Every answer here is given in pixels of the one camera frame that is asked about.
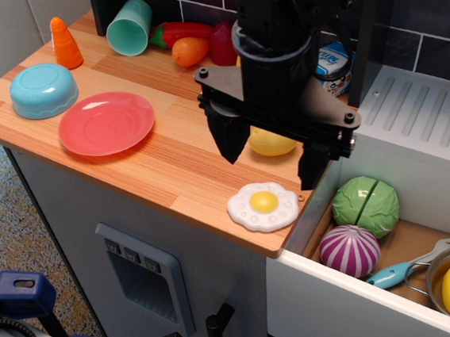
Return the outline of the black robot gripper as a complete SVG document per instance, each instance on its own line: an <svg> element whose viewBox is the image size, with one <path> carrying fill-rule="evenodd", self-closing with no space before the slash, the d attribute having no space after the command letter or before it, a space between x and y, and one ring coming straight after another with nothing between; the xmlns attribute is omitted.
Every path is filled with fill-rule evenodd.
<svg viewBox="0 0 450 337"><path fill-rule="evenodd" d="M336 18L329 23L349 55L340 70L345 75L352 61L351 40ZM301 190L315 190L331 161L351 155L361 123L321 84L337 75L317 73L318 35L293 35L289 43L273 40L268 46L241 29L232 36L240 66L200 67L194 73L202 88L199 104L221 156L234 164L250 128L267 129L302 143Z"/></svg>

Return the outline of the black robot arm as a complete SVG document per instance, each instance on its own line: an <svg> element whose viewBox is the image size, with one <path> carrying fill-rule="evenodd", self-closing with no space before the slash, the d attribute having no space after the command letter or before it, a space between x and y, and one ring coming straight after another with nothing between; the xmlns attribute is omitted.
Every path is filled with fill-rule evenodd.
<svg viewBox="0 0 450 337"><path fill-rule="evenodd" d="M199 104L221 156L237 161L254 127L301 142L298 176L317 187L329 163L349 157L360 115L324 85L343 77L317 72L319 34L328 25L341 43L350 38L338 13L351 0L236 0L233 46L238 67L201 67L194 79Z"/></svg>

